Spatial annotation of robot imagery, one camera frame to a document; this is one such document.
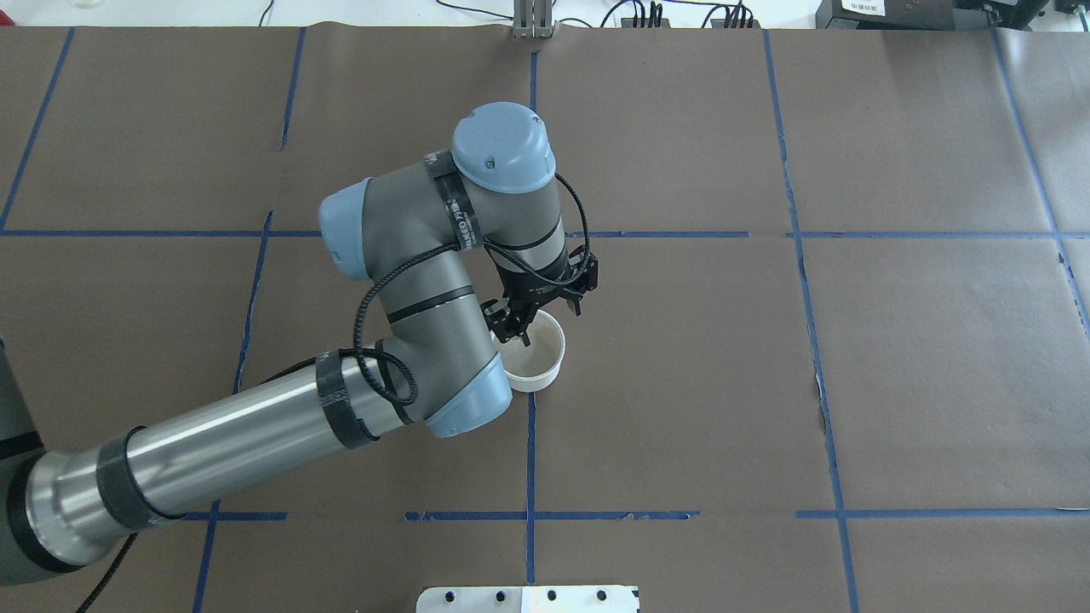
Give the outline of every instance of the label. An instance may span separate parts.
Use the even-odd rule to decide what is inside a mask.
[[[885,0],[840,0],[840,7],[853,13],[885,16]]]

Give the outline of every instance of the metal bracket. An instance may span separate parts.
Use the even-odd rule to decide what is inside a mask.
[[[639,613],[632,586],[428,588],[416,613]]]
[[[552,0],[514,0],[512,27],[516,38],[552,38],[556,27]]]

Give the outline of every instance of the white plate with holes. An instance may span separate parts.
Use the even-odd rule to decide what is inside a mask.
[[[416,613],[639,613],[631,586],[428,588]]]

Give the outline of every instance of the black box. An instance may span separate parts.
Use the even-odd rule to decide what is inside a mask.
[[[869,15],[844,5],[885,5],[885,16]],[[818,29],[982,29],[983,11],[955,9],[953,0],[822,0],[814,13]]]

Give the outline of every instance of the black cable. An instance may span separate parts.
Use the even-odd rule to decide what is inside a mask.
[[[269,0],[269,5],[265,7],[265,12],[262,13],[262,19],[257,20],[257,27],[262,26],[262,22],[265,21],[265,15],[269,14],[269,11],[272,10],[272,3],[274,2],[276,2],[276,0]]]
[[[501,19],[501,20],[514,20],[514,17],[512,15],[501,15],[499,13],[494,13],[492,11],[485,11],[484,9],[473,9],[471,7],[459,7],[458,4],[451,4],[449,2],[444,2],[443,0],[435,0],[435,3],[436,4],[441,4],[441,5],[444,5],[444,7],[448,8],[448,9],[456,9],[456,10],[459,10],[459,11],[469,11],[471,13],[484,13],[486,15],[492,15],[494,17]]]
[[[538,281],[547,284],[547,285],[549,285],[552,287],[568,287],[571,284],[573,284],[577,280],[579,280],[579,277],[581,277],[586,272],[586,266],[590,264],[590,260],[591,260],[590,259],[590,253],[591,253],[591,231],[588,228],[588,224],[586,224],[586,211],[583,209],[583,201],[579,199],[579,194],[576,193],[576,189],[572,188],[571,183],[569,183],[567,179],[565,179],[564,177],[561,177],[559,172],[556,173],[556,180],[559,181],[560,184],[564,185],[565,189],[568,190],[568,193],[571,194],[571,199],[576,201],[576,208],[579,209],[579,221],[583,226],[583,249],[585,251],[585,254],[583,255],[583,261],[579,263],[579,268],[577,269],[577,272],[572,273],[572,275],[571,275],[570,278],[564,279],[564,280],[546,278],[546,277],[542,276],[540,273],[537,273],[537,271],[534,271],[524,261],[522,261],[521,257],[519,257],[518,255],[514,255],[510,251],[507,251],[506,249],[499,247],[498,244],[492,242],[491,240],[485,239],[485,241],[484,241],[484,249],[485,249],[485,251],[487,251],[489,253],[497,253],[497,254],[499,254],[500,256],[502,256],[505,260],[507,260],[511,264],[514,264],[516,266],[518,266],[519,269],[521,269],[523,273],[526,273],[528,275],[532,276],[533,278],[537,279]]]
[[[560,182],[560,184],[562,184],[565,187],[565,189],[568,190],[568,193],[571,194],[572,200],[576,201],[576,207],[579,209],[579,220],[580,220],[580,224],[582,224],[582,227],[583,227],[583,248],[585,250],[586,255],[583,256],[582,262],[579,263],[579,266],[577,267],[577,272],[574,274],[572,274],[571,278],[568,278],[568,279],[549,279],[549,278],[546,278],[546,277],[542,276],[540,273],[537,273],[536,271],[534,271],[521,257],[514,255],[510,251],[508,251],[508,250],[499,247],[498,244],[492,242],[488,239],[485,239],[484,248],[485,248],[486,251],[488,251],[491,253],[497,253],[501,257],[505,257],[506,260],[510,261],[512,264],[514,264],[516,266],[518,266],[524,273],[533,276],[534,278],[536,278],[537,280],[540,280],[542,283],[545,283],[545,284],[547,284],[549,286],[553,286],[553,287],[567,287],[567,286],[576,283],[579,279],[579,277],[581,277],[584,273],[586,273],[586,267],[590,264],[590,256],[589,256],[589,254],[591,252],[591,232],[590,232],[589,225],[586,223],[586,211],[583,207],[583,201],[579,197],[579,194],[576,193],[576,189],[572,188],[571,183],[569,183],[567,179],[565,179],[564,177],[561,177],[559,172],[556,173],[556,179],[557,179],[557,181]],[[409,259],[407,262],[404,262],[400,266],[398,266],[398,267],[393,268],[392,271],[390,271],[389,273],[387,273],[386,276],[384,276],[382,279],[379,279],[378,281],[376,281],[375,285],[372,286],[372,288],[370,290],[367,290],[367,293],[363,297],[363,300],[360,301],[360,308],[356,310],[355,324],[354,324],[354,326],[352,328],[352,348],[351,349],[338,349],[338,354],[339,354],[340,358],[342,358],[342,359],[343,358],[348,358],[348,357],[354,357],[355,358],[356,364],[360,366],[360,372],[363,374],[363,377],[367,381],[367,385],[371,386],[371,388],[376,394],[378,394],[383,398],[389,400],[390,402],[395,402],[395,404],[399,404],[399,405],[403,405],[403,406],[404,405],[411,405],[414,401],[416,401],[416,396],[417,396],[417,393],[419,393],[420,388],[416,385],[416,380],[413,376],[412,371],[409,370],[409,366],[404,362],[402,362],[400,358],[398,358],[397,356],[395,356],[395,354],[392,354],[392,353],[390,353],[388,351],[382,351],[382,350],[378,350],[378,349],[371,349],[371,348],[366,348],[366,347],[363,346],[363,324],[364,324],[364,321],[366,320],[366,316],[367,316],[367,308],[371,305],[371,302],[372,302],[372,300],[374,300],[375,296],[377,296],[378,292],[382,291],[384,287],[386,287],[390,281],[392,281],[393,279],[396,279],[399,275],[401,275],[402,273],[404,273],[409,268],[412,268],[413,266],[415,266],[417,264],[422,264],[424,262],[427,262],[428,260],[431,260],[431,259],[433,259],[433,257],[435,257],[437,255],[440,255],[443,253],[446,253],[448,251],[457,251],[457,250],[458,250],[458,243],[448,243],[448,244],[444,244],[444,245],[437,247],[435,249],[425,251],[423,253],[416,254],[415,256]],[[382,360],[382,361],[385,361],[385,362],[389,362],[389,363],[393,364],[399,371],[401,371],[401,376],[405,380],[405,383],[409,385],[409,395],[405,396],[404,398],[398,397],[395,394],[396,390],[395,390],[395,393],[390,393],[382,383],[379,383],[377,380],[375,380],[374,375],[371,374],[371,370],[367,369],[366,365],[364,364],[364,359],[366,359],[366,358],[372,358],[374,360]],[[301,362],[296,362],[296,363],[288,366],[287,369],[283,369],[282,371],[276,373],[275,375],[266,378],[262,383],[263,384],[264,383],[268,383],[270,381],[280,378],[281,376],[289,375],[289,374],[291,374],[293,372],[300,371],[300,370],[302,370],[302,369],[304,369],[306,366],[310,366],[310,365],[314,364],[316,361],[317,361],[317,358],[307,358],[306,360],[303,360]]]
[[[352,349],[338,349],[337,353],[338,353],[338,357],[341,358],[341,359],[343,359],[343,358],[351,358],[351,357],[355,356],[355,351],[352,350]],[[315,356],[314,358],[307,358],[307,359],[303,360],[302,362],[295,362],[294,364],[292,364],[292,365],[283,369],[282,371],[278,372],[275,375],[272,375],[272,376],[266,378],[265,381],[263,381],[262,385],[265,385],[266,383],[268,383],[270,381],[276,381],[276,380],[280,378],[281,376],[288,376],[289,374],[291,374],[293,372],[296,372],[296,371],[301,371],[301,370],[305,369],[306,366],[313,366],[317,361],[318,361],[318,358],[317,358],[317,356]]]
[[[738,5],[735,7],[735,10],[730,11],[730,19],[724,22],[723,27],[731,27],[731,28],[738,27],[740,17],[742,16],[742,9],[746,7],[741,2],[739,2]]]
[[[355,326],[352,328],[352,352],[355,356],[355,363],[359,364],[360,372],[363,373],[363,378],[367,381],[367,385],[370,385],[371,388],[375,390],[375,394],[378,394],[379,396],[386,398],[390,402],[393,402],[396,405],[411,405],[415,402],[416,393],[419,392],[419,388],[416,386],[416,378],[413,377],[412,371],[409,370],[409,366],[404,362],[402,362],[401,359],[398,358],[397,356],[388,351],[382,351],[378,349],[368,349],[363,346],[363,322],[364,318],[367,316],[367,306],[371,304],[371,301],[374,300],[375,296],[377,296],[378,292],[382,291],[383,288],[387,286],[387,284],[396,279],[398,275],[400,275],[401,273],[404,273],[405,271],[412,268],[417,264],[427,262],[428,260],[435,257],[436,255],[446,253],[448,251],[457,251],[457,250],[458,250],[458,243],[448,243],[425,251],[424,253],[417,253],[416,255],[410,257],[403,264],[399,265],[397,268],[393,268],[392,271],[387,273],[385,277],[375,281],[375,285],[372,286],[370,290],[367,290],[367,293],[364,295],[363,300],[360,301],[360,309],[356,310],[355,312]],[[383,386],[383,384],[379,383],[373,374],[371,374],[371,370],[367,369],[366,364],[364,363],[365,358],[382,360],[384,362],[389,362],[393,364],[399,371],[401,371],[401,376],[405,380],[405,383],[409,384],[409,395],[402,398],[396,394],[397,390],[395,390],[395,393],[390,393],[389,390],[387,390],[386,387]]]
[[[725,10],[727,12],[727,17],[730,17],[730,7],[726,4],[716,4],[711,11],[707,12],[706,15],[704,15],[704,21],[700,24],[700,27],[707,27],[707,22],[712,21],[712,15],[714,15],[715,11],[718,11],[719,9]]]
[[[609,21],[609,15],[611,15],[614,13],[614,11],[616,11],[617,9],[623,7],[628,2],[632,2],[633,3],[633,5],[632,5],[632,20],[634,21],[635,16],[637,16],[635,4],[639,4],[640,9],[643,9],[644,8],[643,7],[643,2],[641,2],[640,0],[620,0],[620,2],[617,2],[616,4],[614,4],[613,7],[609,8],[609,11],[606,12],[606,16],[602,17],[602,24],[598,25],[598,27],[605,27],[606,26],[606,22]]]
[[[109,584],[110,579],[113,578],[113,574],[118,572],[118,567],[121,566],[121,561],[125,558],[125,554],[129,553],[130,549],[132,549],[133,541],[135,540],[136,532],[129,534],[129,538],[125,539],[124,544],[121,545],[121,549],[118,551],[118,554],[113,556],[113,562],[111,562],[110,567],[106,569],[106,574],[98,580],[98,585],[95,586],[95,589],[90,590],[90,593],[84,599],[83,604],[75,610],[75,613],[87,613],[90,605],[95,603],[95,600],[97,600],[99,594],[102,593],[102,590],[106,589],[106,584]]]
[[[584,22],[583,20],[581,20],[579,17],[565,17],[565,19],[560,20],[557,23],[564,23],[564,22],[576,22],[576,23],[581,23],[581,24],[585,25],[586,27],[594,27],[593,25]]]
[[[722,7],[723,2],[690,2],[689,0],[665,0],[675,4],[693,4],[697,7]]]

